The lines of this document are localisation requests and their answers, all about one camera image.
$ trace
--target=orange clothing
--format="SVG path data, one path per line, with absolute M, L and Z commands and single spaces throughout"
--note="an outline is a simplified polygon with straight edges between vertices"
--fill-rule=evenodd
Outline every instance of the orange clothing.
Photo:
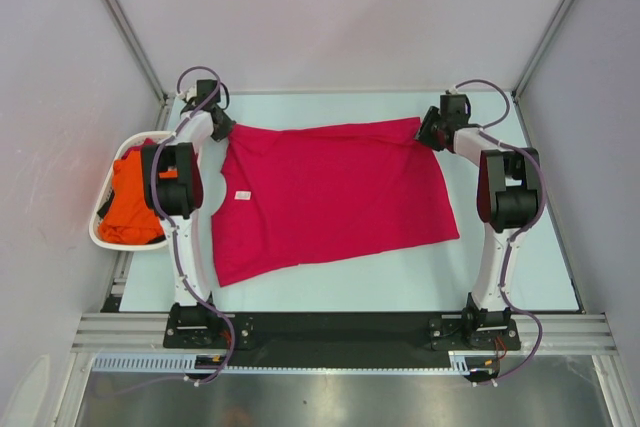
M 98 226 L 105 242 L 125 245 L 144 245 L 164 235 L 160 220 L 144 201 L 142 160 L 140 151 L 131 152 L 126 159 L 113 163 L 115 193 L 109 212 Z

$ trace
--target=white plastic basket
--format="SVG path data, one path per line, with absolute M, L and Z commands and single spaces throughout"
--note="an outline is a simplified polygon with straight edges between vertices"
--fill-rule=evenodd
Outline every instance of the white plastic basket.
M 114 157 L 114 162 L 120 159 L 124 153 L 131 147 L 136 145 L 142 145 L 146 139 L 151 139 L 156 143 L 166 139 L 169 135 L 171 135 L 171 131 L 169 130 L 153 130 L 150 132 L 140 132 L 139 134 L 133 135 L 125 140 L 118 152 Z M 102 189 L 100 190 L 100 195 L 98 195 L 98 199 L 96 200 L 96 205 L 93 208 L 93 215 L 91 217 L 91 222 L 89 223 L 89 236 L 91 236 L 91 240 L 93 240 L 96 245 L 100 247 L 104 247 L 105 249 L 112 250 L 126 250 L 133 252 L 140 252 L 144 250 L 155 250 L 161 249 L 167 245 L 167 241 L 163 240 L 162 242 L 158 242 L 156 244 L 147 244 L 147 245 L 126 245 L 126 244 L 113 244 L 111 242 L 105 242 L 100 238 L 100 233 L 98 232 L 98 226 L 102 219 L 98 216 L 97 212 L 102 207 L 102 205 L 109 199 L 113 188 L 111 187 L 111 181 L 113 179 L 113 162 L 109 165 L 109 171 L 107 172 L 107 176 L 104 179 L 102 184 Z

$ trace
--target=dual-arm robot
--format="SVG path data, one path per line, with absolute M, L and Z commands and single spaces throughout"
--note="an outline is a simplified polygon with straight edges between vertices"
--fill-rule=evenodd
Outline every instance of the dual-arm robot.
M 175 278 L 175 304 L 170 316 L 174 340 L 179 329 L 187 332 L 194 325 L 203 324 L 204 312 L 198 310 L 200 306 L 185 287 L 185 280 L 201 299 L 211 302 L 211 286 L 202 267 L 198 242 L 198 209 L 203 202 L 203 185 L 196 152 L 208 137 L 216 141 L 227 137 L 234 125 L 218 105 L 219 96 L 193 115 L 194 105 L 206 99 L 214 91 L 216 83 L 200 80 L 196 87 L 195 98 L 188 102 L 181 114 L 182 119 L 186 116 L 192 118 L 162 151 L 157 178 L 151 178 L 151 164 L 157 146 L 146 146 L 142 151 L 146 203 L 154 209 L 150 186 L 155 182 L 162 210 L 173 220 L 162 221 L 167 238 L 177 228 L 178 241 L 175 245 L 169 242 Z M 484 345 L 490 350 L 495 336 L 517 332 L 504 294 L 509 294 L 517 252 L 525 237 L 524 233 L 514 234 L 525 227 L 541 208 L 541 185 L 535 167 L 527 158 L 488 141 L 482 136 L 482 128 L 470 124 L 469 119 L 467 96 L 447 93 L 441 96 L 439 109 L 430 108 L 416 135 L 416 140 L 424 145 L 437 151 L 447 149 L 478 166 L 477 210 L 485 224 L 480 272 L 468 295 L 461 319 L 452 323 L 445 321 L 451 317 L 445 315 L 441 321 L 432 321 L 430 329 L 432 340 L 447 336 L 448 329 L 450 333 L 459 331 L 463 341 L 467 339 L 465 345 L 469 345 L 469 339 L 489 340 L 491 342 Z M 534 149 L 523 150 L 537 162 Z M 519 183 L 507 185 L 507 179 Z M 175 265 L 176 259 L 181 262 L 181 269 Z M 165 346 L 171 345 L 171 339 L 165 337 Z M 181 347 L 184 344 L 178 342 L 173 345 Z M 441 345 L 442 349 L 452 350 L 451 343 Z

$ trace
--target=pink shirt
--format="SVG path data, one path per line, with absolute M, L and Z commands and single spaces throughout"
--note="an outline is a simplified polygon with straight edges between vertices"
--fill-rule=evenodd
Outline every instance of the pink shirt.
M 419 118 L 273 131 L 236 125 L 212 217 L 221 286 L 282 267 L 459 237 Z

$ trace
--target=robotic arm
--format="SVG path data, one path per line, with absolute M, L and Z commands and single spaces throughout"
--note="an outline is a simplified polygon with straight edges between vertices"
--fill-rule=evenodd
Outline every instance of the robotic arm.
M 187 106 L 180 113 L 180 120 L 188 122 L 175 139 L 164 148 L 158 164 L 157 193 L 162 209 L 170 216 L 171 221 L 160 221 L 167 239 L 169 252 L 174 261 L 174 285 L 176 304 L 184 307 L 197 305 L 194 296 L 184 285 L 184 279 L 201 299 L 209 299 L 211 286 L 202 268 L 198 237 L 198 210 L 204 201 L 204 189 L 196 152 L 200 152 L 204 142 L 209 138 L 220 141 L 226 138 L 233 128 L 233 122 L 218 105 L 220 95 L 214 96 L 209 105 L 192 114 L 195 105 L 203 102 L 216 88 L 214 80 L 199 80 L 196 92 L 188 99 Z M 142 149 L 142 168 L 145 179 L 145 201 L 150 209 L 154 209 L 151 196 L 151 164 L 157 146 L 146 146 Z M 177 241 L 172 242 L 174 228 Z M 180 259 L 181 270 L 176 260 Z
M 445 148 L 479 169 L 477 210 L 485 224 L 480 272 L 463 310 L 467 336 L 486 332 L 499 335 L 510 327 L 509 297 L 518 250 L 527 226 L 542 208 L 542 187 L 535 167 L 520 152 L 538 162 L 535 149 L 507 150 L 487 140 L 482 128 L 470 124 L 466 95 L 445 94 L 440 108 L 431 107 L 416 139 L 440 151 Z M 519 181 L 507 185 L 507 179 Z

